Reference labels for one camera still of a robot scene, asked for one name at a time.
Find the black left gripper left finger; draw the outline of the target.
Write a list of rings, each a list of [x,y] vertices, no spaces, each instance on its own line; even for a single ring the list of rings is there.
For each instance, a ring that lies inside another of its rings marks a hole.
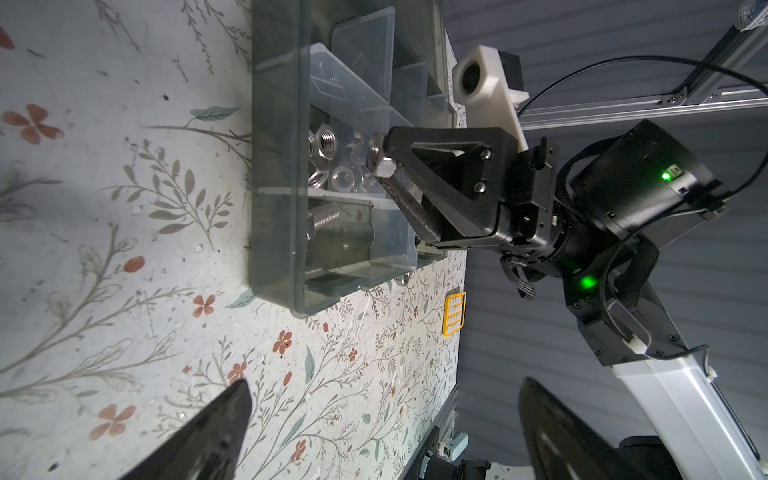
[[[232,479],[252,412],[248,383],[234,382],[125,479]]]

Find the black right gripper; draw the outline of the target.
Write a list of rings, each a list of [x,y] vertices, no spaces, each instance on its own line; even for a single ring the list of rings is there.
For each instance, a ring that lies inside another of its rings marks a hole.
[[[518,153],[517,140],[498,127],[394,127],[384,136],[384,151],[422,192],[416,199],[396,177],[380,180],[422,242],[493,249],[499,234],[500,250],[522,261],[553,254],[561,235],[555,220],[559,150],[549,138]]]

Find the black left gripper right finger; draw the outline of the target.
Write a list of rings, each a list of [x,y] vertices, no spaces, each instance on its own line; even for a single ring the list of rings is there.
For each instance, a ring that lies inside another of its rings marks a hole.
[[[522,383],[518,412],[537,479],[647,477],[531,377]]]

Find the silver cap nut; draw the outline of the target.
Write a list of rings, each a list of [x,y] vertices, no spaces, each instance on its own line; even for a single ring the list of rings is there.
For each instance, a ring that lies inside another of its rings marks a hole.
[[[382,133],[376,133],[371,137],[366,165],[371,174],[379,179],[388,179],[395,174],[397,164],[384,151],[384,135]]]
[[[341,165],[331,172],[329,188],[335,192],[349,193],[356,188],[356,181],[355,172],[350,167]]]

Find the silver hex bolt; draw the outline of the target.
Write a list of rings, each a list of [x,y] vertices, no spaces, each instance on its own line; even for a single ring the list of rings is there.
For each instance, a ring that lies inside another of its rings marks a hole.
[[[328,227],[332,222],[336,221],[339,216],[340,210],[333,203],[322,203],[310,208],[307,212],[307,239],[311,240],[315,238],[318,231]]]

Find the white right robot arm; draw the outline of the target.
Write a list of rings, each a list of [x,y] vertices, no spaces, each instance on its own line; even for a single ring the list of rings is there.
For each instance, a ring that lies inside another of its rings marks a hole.
[[[685,342],[650,282],[661,249],[724,214],[733,192],[646,120],[563,165],[557,155],[500,128],[395,127],[373,137],[367,165],[426,246],[496,252],[525,300],[560,279],[580,334],[654,432],[612,445],[529,378],[517,406],[528,466],[429,454],[421,477],[765,478],[709,347]]]

